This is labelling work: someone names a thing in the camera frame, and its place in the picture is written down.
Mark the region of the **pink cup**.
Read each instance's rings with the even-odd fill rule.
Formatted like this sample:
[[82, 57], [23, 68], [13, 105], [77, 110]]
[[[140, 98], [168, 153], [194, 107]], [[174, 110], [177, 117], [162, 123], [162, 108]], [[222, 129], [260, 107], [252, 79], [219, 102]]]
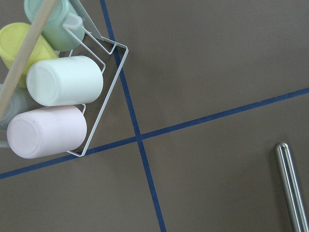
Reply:
[[52, 106], [18, 114], [9, 123], [7, 140], [12, 151], [25, 159], [39, 158], [78, 148], [87, 124], [75, 106]]

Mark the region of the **white cup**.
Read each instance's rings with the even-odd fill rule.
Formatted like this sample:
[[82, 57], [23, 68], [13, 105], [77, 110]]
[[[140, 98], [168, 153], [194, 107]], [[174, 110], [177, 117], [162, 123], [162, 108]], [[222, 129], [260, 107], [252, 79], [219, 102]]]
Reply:
[[26, 84], [41, 105], [86, 104], [100, 96], [103, 76], [92, 59], [73, 56], [36, 62], [27, 73]]

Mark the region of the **mint green cup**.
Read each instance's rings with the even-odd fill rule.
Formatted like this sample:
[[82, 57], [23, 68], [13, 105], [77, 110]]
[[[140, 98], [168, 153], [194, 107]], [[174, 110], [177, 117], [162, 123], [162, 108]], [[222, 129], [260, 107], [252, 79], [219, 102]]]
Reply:
[[[43, 0], [24, 1], [25, 14], [31, 23], [35, 19], [43, 2]], [[56, 51], [66, 52], [79, 46], [79, 42], [63, 28], [63, 24], [69, 13], [77, 15], [69, 0], [58, 0], [42, 31], [43, 37]], [[71, 31], [79, 40], [82, 41], [84, 39], [84, 31], [82, 29], [71, 29]]]

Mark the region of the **grey blue cup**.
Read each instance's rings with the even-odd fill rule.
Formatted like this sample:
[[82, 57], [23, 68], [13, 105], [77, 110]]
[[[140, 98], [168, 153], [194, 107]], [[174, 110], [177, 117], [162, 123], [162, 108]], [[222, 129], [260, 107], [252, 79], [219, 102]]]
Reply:
[[18, 114], [40, 108], [40, 105], [33, 100], [27, 88], [17, 87], [10, 99], [3, 118], [0, 120], [0, 130], [7, 130], [10, 121]]

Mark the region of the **yellow cup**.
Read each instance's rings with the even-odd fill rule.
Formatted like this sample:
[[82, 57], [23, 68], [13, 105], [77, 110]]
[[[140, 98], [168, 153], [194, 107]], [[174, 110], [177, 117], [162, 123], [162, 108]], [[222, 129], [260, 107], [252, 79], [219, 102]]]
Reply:
[[[0, 30], [0, 57], [8, 69], [11, 68], [29, 28], [29, 24], [18, 22], [11, 23]], [[20, 77], [19, 84], [26, 86], [27, 72], [34, 63], [56, 58], [58, 58], [58, 55], [55, 50], [40, 35]]]

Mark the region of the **stainless steel muddler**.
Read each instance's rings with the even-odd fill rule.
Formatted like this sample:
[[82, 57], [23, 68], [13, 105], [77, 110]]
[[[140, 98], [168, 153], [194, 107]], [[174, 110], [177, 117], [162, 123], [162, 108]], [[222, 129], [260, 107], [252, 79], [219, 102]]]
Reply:
[[292, 229], [294, 232], [307, 232], [309, 224], [290, 147], [287, 143], [281, 142], [274, 146], [274, 150]]

